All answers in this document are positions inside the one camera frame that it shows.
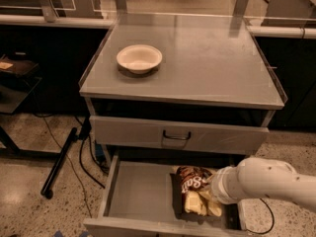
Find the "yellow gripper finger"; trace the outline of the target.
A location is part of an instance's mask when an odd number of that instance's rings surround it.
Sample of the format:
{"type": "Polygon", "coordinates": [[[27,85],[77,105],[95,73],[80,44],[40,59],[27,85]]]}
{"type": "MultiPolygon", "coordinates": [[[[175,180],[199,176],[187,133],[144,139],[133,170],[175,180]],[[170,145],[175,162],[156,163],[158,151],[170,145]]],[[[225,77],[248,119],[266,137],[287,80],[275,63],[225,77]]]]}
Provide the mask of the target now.
{"type": "Polygon", "coordinates": [[[207,210],[200,195],[194,191],[188,191],[185,199],[184,209],[186,213],[196,213],[198,215],[207,215],[207,210]]]}
{"type": "Polygon", "coordinates": [[[208,215],[217,217],[222,215],[221,203],[214,197],[211,191],[201,191],[199,194],[206,202],[206,211],[208,215]]]}

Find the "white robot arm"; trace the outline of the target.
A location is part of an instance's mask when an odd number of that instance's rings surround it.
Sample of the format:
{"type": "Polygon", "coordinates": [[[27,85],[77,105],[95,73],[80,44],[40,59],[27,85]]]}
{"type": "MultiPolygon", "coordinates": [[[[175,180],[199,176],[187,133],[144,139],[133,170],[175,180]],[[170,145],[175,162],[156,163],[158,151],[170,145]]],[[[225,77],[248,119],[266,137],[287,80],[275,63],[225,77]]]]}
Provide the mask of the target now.
{"type": "Polygon", "coordinates": [[[316,177],[283,161],[252,157],[219,170],[189,166],[181,177],[187,213],[220,216],[223,204],[248,198],[285,200],[316,211],[316,177]]]}

